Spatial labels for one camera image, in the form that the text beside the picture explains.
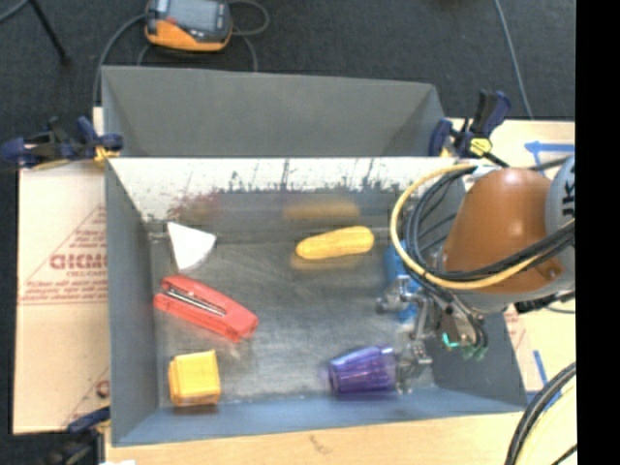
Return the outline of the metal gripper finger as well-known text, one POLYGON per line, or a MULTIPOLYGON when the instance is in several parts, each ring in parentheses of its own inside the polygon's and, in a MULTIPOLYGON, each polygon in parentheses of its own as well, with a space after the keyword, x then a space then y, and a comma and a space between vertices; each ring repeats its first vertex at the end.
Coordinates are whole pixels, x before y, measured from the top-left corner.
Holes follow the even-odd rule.
POLYGON ((409 275, 397 275, 376 299, 376 312, 402 311, 406 304, 411 303, 420 289, 417 280, 409 275))
POLYGON ((400 393, 409 393, 433 363, 422 340, 412 340, 397 356, 396 388, 400 393))

